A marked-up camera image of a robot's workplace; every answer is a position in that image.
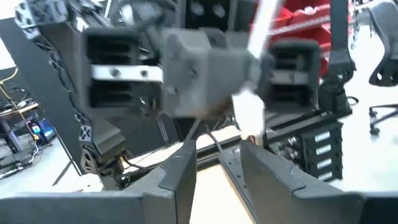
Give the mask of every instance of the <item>black cable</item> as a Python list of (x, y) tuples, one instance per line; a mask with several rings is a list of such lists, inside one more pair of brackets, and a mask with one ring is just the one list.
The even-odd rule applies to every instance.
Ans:
[[(69, 75), (68, 70), (66, 69), (66, 66), (64, 64), (63, 58), (61, 57), (61, 55), (59, 54), (58, 49), (53, 45), (53, 43), (46, 37), (46, 36), (42, 36), (44, 39), (44, 42), (46, 44), (40, 44), (40, 43), (36, 43), (46, 54), (49, 55), (49, 60), (50, 60), (50, 64), (53, 66), (53, 68), (55, 69), (58, 79), (60, 80), (63, 88), (67, 91), (68, 93), (68, 99), (72, 105), (73, 110), (75, 111), (76, 115), (78, 116), (78, 120), (81, 124), (83, 124), (84, 121), (86, 121), (87, 123), (91, 123), (90, 119), (88, 119), (81, 111), (79, 111), (76, 107), (76, 104), (72, 98), (72, 94), (76, 93), (76, 86), (73, 83), (73, 80), (71, 78), (71, 76)], [(64, 76), (66, 76), (68, 83), (70, 84), (72, 89), (69, 89), (65, 83), (65, 81), (62, 78), (62, 74), (63, 72), (65, 73)]]
[(126, 156), (123, 156), (123, 160), (124, 160), (130, 167), (135, 167), (135, 168), (140, 169), (140, 170), (146, 170), (146, 169), (147, 169), (146, 167), (142, 167), (142, 166), (139, 166), (139, 165), (137, 165), (137, 164), (133, 164), (133, 163), (129, 162), (129, 160), (128, 160), (128, 158), (127, 158)]
[(221, 147), (220, 142), (214, 137), (214, 135), (211, 133), (209, 125), (205, 124), (206, 132), (210, 136), (210, 138), (214, 141), (214, 144), (216, 144), (217, 149), (219, 150), (220, 153), (223, 152), (223, 148)]

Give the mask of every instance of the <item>wire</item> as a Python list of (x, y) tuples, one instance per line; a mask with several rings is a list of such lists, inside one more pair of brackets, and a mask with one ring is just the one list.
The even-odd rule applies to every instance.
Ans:
[(12, 78), (14, 78), (14, 77), (17, 75), (17, 73), (18, 73), (18, 68), (15, 68), (14, 73), (13, 73), (10, 77), (5, 78), (5, 79), (3, 79), (3, 80), (0, 80), (0, 90), (2, 91), (2, 93), (4, 94), (4, 96), (6, 96), (6, 98), (8, 99), (8, 101), (14, 106), (14, 109), (19, 113), (19, 115), (21, 116), (22, 120), (24, 120), (25, 126), (26, 126), (26, 128), (28, 129), (28, 131), (30, 132), (30, 134), (32, 135), (32, 137), (33, 137), (34, 139), (38, 139), (39, 137), (37, 137), (37, 135), (35, 135), (35, 134), (32, 132), (32, 130), (30, 130), (30, 128), (29, 128), (29, 126), (28, 126), (28, 124), (27, 124), (27, 120), (26, 120), (25, 116), (21, 113), (21, 111), (19, 110), (18, 106), (13, 102), (12, 98), (6, 93), (6, 91), (5, 91), (4, 88), (3, 88), (4, 82), (5, 82), (5, 81), (8, 81), (8, 80), (10, 80), (10, 79), (12, 79)]
[(214, 137), (214, 135), (211, 133), (209, 125), (205, 124), (205, 128), (206, 128), (206, 132), (207, 134), (210, 136), (210, 138), (214, 141), (214, 143), (216, 144), (217, 149), (219, 150), (220, 153), (223, 152), (223, 148), (221, 147), (220, 142), (218, 142), (218, 140)]
[(25, 161), (25, 162), (22, 162), (22, 160), (21, 160), (20, 163), (16, 164), (16, 168), (15, 169), (12, 169), (12, 170), (9, 170), (9, 171), (7, 171), (7, 172), (5, 172), (3, 174), (0, 174), (0, 180), (3, 180), (5, 178), (7, 178), (7, 177), (10, 177), (10, 176), (12, 176), (12, 175), (14, 175), (14, 174), (16, 174), (16, 173), (28, 168), (28, 167), (30, 167), (33, 164), (33, 161), (34, 161), (34, 159), (35, 159), (35, 157), (36, 157), (36, 155), (38, 153), (39, 153), (39, 148), (37, 147), (37, 143), (35, 141), (34, 150), (32, 151), (32, 155), (31, 155), (30, 159), (28, 161)]
[(17, 75), (17, 73), (18, 73), (18, 68), (15, 68), (14, 73), (12, 75), (10, 75), (10, 77), (1, 80), (0, 83), (3, 84), (5, 81), (8, 81), (8, 80), (14, 78)]
[(146, 170), (146, 169), (147, 169), (146, 167), (142, 167), (142, 166), (139, 166), (139, 165), (137, 165), (137, 164), (131, 163), (131, 162), (127, 159), (126, 156), (122, 156), (122, 158), (123, 158), (123, 160), (124, 160), (130, 167), (135, 167), (135, 168), (138, 168), (138, 169), (140, 169), (140, 170)]

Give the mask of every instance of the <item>table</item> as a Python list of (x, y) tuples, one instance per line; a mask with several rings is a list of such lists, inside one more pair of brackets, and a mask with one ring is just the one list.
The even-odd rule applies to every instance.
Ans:
[[(12, 153), (21, 152), (21, 151), (23, 151), (23, 148), (19, 144), (18, 138), (14, 133), (14, 128), (10, 127), (7, 120), (14, 115), (17, 115), (20, 113), (25, 113), (30, 110), (34, 110), (38, 106), (39, 106), (38, 103), (32, 103), (32, 104), (27, 105), (19, 110), (9, 109), (9, 110), (0, 112), (0, 124), (1, 124), (1, 126), (3, 126), (5, 133), (7, 133), (7, 136), (4, 139), (7, 143), (7, 145), (10, 147), (10, 150), (12, 151)], [(36, 117), (38, 117), (38, 115), (36, 112), (34, 112), (33, 118), (36, 118)], [(17, 127), (25, 126), (25, 121), (21, 121), (21, 122), (17, 123), (16, 126)]]
[[(212, 133), (218, 141), (239, 135), (238, 130), (232, 126)], [(213, 144), (211, 138), (207, 135), (202, 135), (197, 140), (197, 149), (211, 144)], [(150, 152), (147, 155), (131, 159), (129, 162), (139, 166), (149, 166), (168, 158), (181, 145), (182, 143), (178, 143), (171, 147), (160, 149), (155, 153)], [(128, 168), (126, 172), (134, 171), (135, 169), (133, 167)], [(48, 191), (99, 192), (102, 189), (100, 179), (93, 174), (86, 174), (79, 177), (79, 180), (68, 182), (73, 183), (73, 186), (55, 185)], [(190, 223), (254, 223), (221, 165), (198, 172)]]

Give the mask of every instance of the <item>chair wheel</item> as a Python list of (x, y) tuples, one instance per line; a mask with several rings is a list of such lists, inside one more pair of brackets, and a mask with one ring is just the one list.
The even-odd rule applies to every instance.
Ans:
[(375, 118), (376, 115), (377, 115), (377, 112), (376, 112), (376, 111), (374, 111), (374, 110), (372, 110), (372, 109), (369, 110), (369, 116), (370, 116), (371, 118)]
[(373, 136), (379, 135), (380, 129), (378, 129), (378, 128), (371, 128), (370, 133), (371, 133), (371, 135), (373, 135)]

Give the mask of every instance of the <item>black office chair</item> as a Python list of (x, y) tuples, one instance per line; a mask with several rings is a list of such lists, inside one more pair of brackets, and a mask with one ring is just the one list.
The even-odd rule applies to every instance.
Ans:
[[(398, 85), (398, 9), (394, 0), (387, 0), (368, 9), (375, 32), (384, 46), (384, 55), (373, 71), (369, 83), (375, 86)], [(378, 135), (380, 130), (376, 124), (398, 115), (398, 103), (369, 107), (369, 115), (375, 118), (374, 108), (395, 108), (394, 112), (375, 119), (370, 123), (370, 133)]]

